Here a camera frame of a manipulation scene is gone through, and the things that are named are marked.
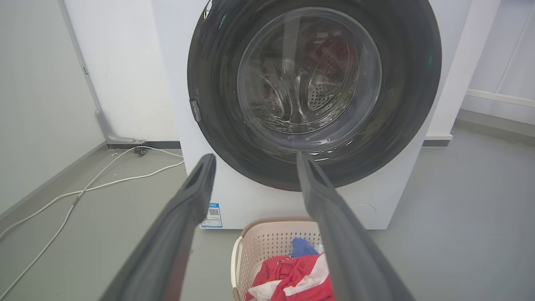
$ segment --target basket rim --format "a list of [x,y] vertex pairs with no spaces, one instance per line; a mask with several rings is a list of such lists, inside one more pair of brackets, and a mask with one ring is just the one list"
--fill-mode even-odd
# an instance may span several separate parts
[[278,223],[278,222],[312,222],[315,223],[315,221],[311,217],[270,217],[267,219],[259,219],[256,220],[245,227],[241,231],[240,236],[245,237],[245,234],[249,232],[253,227],[260,225],[260,224],[266,224],[266,223]]

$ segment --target basket handle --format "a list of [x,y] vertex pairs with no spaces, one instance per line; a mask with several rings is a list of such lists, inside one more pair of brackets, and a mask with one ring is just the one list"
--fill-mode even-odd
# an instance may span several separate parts
[[243,240],[243,237],[238,237],[236,239],[236,242],[234,243],[234,247],[232,248],[232,257],[231,257],[231,284],[232,288],[237,288],[238,285],[236,284],[236,253],[238,252],[238,248],[241,246],[241,241]]

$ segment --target blue cloth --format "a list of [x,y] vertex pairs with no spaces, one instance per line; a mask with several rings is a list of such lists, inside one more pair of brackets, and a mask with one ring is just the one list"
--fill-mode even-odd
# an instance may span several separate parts
[[305,255],[318,255],[319,253],[314,250],[313,247],[309,246],[307,241],[303,238],[294,238],[292,239],[292,246],[294,250],[290,253],[291,257],[302,257]]

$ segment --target power cord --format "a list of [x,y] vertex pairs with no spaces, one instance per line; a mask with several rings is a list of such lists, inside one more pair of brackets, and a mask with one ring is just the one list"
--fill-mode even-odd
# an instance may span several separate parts
[[[160,151],[160,152],[164,152],[164,153],[167,153],[167,154],[170,154],[170,155],[173,155],[173,156],[177,156],[177,157],[182,157],[181,155],[177,155],[177,154],[173,154],[173,153],[170,153],[170,152],[166,152],[165,150],[162,150],[162,149],[158,149],[158,148],[153,148],[153,147],[149,147],[149,146],[136,146],[136,147],[141,147],[141,148],[150,148],[150,149],[154,149],[156,151]],[[113,185],[113,184],[117,184],[117,183],[121,183],[121,182],[124,182],[124,181],[128,181],[128,180],[134,180],[134,179],[141,179],[141,178],[146,178],[146,177],[150,177],[150,176],[153,176],[161,171],[164,171],[166,169],[169,169],[169,168],[173,168],[173,167],[176,167],[176,166],[179,166],[181,164],[184,163],[184,161],[180,162],[180,163],[177,163],[177,164],[173,164],[173,165],[170,165],[170,166],[167,166],[167,167],[164,167],[164,168],[161,168],[151,174],[148,174],[148,175],[144,175],[144,176],[137,176],[137,177],[131,177],[131,178],[125,178],[125,179],[121,179],[121,180],[117,180],[117,181],[113,181],[113,182],[109,182],[109,183],[106,183],[106,184],[102,184],[100,186],[97,186],[97,187],[93,187],[93,188],[89,188],[97,179],[98,177],[111,165],[113,164],[113,162],[115,162],[117,159],[119,159],[121,156],[123,156],[124,154],[128,153],[129,151],[135,149],[136,147],[132,147],[130,149],[128,149],[127,151],[123,152],[122,154],[118,155],[115,159],[113,159],[113,161],[110,162],[110,164],[106,165],[106,167],[104,167],[103,170],[101,170],[101,172],[98,173],[98,175],[96,175],[96,177],[94,177],[91,182],[89,182],[89,184],[86,185],[86,187],[80,191],[74,191],[74,192],[70,192],[70,193],[65,193],[65,194],[62,194],[58,197],[56,197],[54,200],[52,200],[50,203],[46,204],[43,208],[39,209],[37,212],[35,212],[34,214],[28,216],[27,218],[25,219],[22,219],[16,223],[14,223],[13,225],[9,226],[7,229],[5,229],[2,234],[0,234],[0,241],[2,240],[2,238],[14,227],[24,223],[25,221],[31,219],[32,217],[36,216],[37,214],[43,212],[45,209],[47,209],[48,207],[50,207],[52,204],[54,204],[55,202],[57,202],[58,200],[64,198],[64,197],[68,197],[69,195],[73,195],[73,194],[78,194],[78,196],[76,197],[76,199],[74,200],[74,202],[72,203],[71,205],[71,208],[68,210],[67,212],[67,215],[65,216],[65,220],[63,221],[61,227],[59,227],[58,231],[56,232],[56,234],[54,234],[54,236],[52,237],[52,239],[47,243],[46,246],[44,246],[44,248],[41,250],[41,252],[37,255],[37,257],[35,257],[35,259],[32,261],[32,263],[30,263],[28,265],[28,267],[26,267],[26,269],[24,269],[24,271],[22,271],[22,273],[17,277],[17,279],[15,279],[15,281],[13,281],[13,283],[11,283],[11,285],[6,289],[6,291],[0,296],[0,301],[3,300],[5,298],[5,296],[7,296],[7,294],[11,291],[11,289],[19,282],[19,280],[26,274],[26,272],[28,272],[28,270],[30,270],[30,268],[39,260],[39,258],[43,255],[43,253],[48,249],[48,247],[52,244],[52,242],[54,241],[54,239],[56,239],[56,237],[58,237],[59,233],[63,230],[63,227],[65,226],[65,224],[67,223],[67,220],[69,218],[69,216],[71,216],[71,213],[72,213],[72,210],[74,209],[74,206],[76,206],[76,204],[78,204],[78,202],[80,201],[80,198],[82,197],[82,195],[86,192],[86,191],[91,191],[91,190],[95,190],[95,189],[99,189],[99,188],[103,188],[103,187],[106,187],[106,186],[110,186],[110,185]]]

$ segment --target perforated basket wall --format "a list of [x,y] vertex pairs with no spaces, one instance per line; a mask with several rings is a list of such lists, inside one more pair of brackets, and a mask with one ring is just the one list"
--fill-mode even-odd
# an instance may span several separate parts
[[243,236],[236,267],[240,300],[245,301],[245,294],[262,262],[274,256],[289,255],[292,252],[292,239],[295,237],[306,239],[314,248],[322,243],[318,224],[313,221],[258,221],[258,224],[247,230]]

